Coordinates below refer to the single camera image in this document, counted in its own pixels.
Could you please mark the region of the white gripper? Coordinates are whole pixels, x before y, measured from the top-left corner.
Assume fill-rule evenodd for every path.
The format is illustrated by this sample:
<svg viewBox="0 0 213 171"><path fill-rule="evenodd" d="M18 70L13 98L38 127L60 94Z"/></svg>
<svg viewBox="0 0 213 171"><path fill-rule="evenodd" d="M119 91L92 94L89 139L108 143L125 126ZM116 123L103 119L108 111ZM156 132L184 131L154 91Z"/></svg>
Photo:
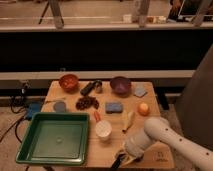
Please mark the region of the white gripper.
<svg viewBox="0 0 213 171"><path fill-rule="evenodd" d="M145 151L155 143L144 131L139 129L136 133L128 136L121 148L115 155L111 169L117 170L119 166L125 166L132 163L136 159L142 159Z"/></svg>

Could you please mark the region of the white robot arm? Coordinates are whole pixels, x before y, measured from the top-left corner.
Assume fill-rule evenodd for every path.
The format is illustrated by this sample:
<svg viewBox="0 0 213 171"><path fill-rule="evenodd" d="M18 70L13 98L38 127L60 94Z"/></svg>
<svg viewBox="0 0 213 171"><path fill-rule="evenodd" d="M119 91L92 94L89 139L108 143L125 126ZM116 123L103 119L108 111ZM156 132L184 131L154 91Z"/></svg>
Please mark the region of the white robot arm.
<svg viewBox="0 0 213 171"><path fill-rule="evenodd" d="M213 171L213 152L176 133L162 117L149 117L142 128L128 136L116 153L111 168L117 169L142 159L145 151L157 141L174 148L202 171Z"/></svg>

